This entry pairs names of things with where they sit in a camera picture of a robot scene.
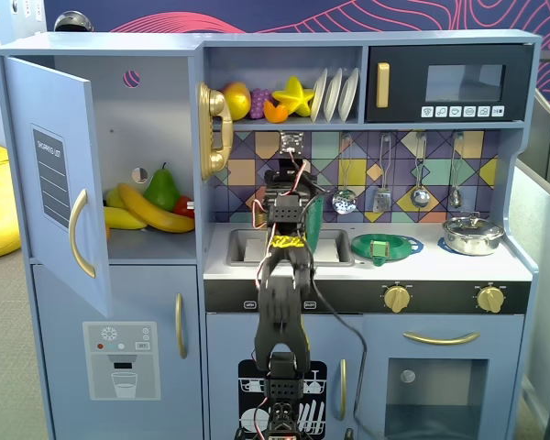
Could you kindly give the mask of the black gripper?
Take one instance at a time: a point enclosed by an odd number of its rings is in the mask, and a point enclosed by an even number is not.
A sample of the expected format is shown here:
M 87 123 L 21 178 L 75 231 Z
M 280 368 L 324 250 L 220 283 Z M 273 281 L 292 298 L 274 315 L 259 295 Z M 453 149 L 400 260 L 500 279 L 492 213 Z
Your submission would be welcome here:
M 299 157 L 277 159 L 275 169 L 266 170 L 264 174 L 265 196 L 292 192 L 301 197 L 313 197 L 314 176 L 307 170 L 307 164 Z

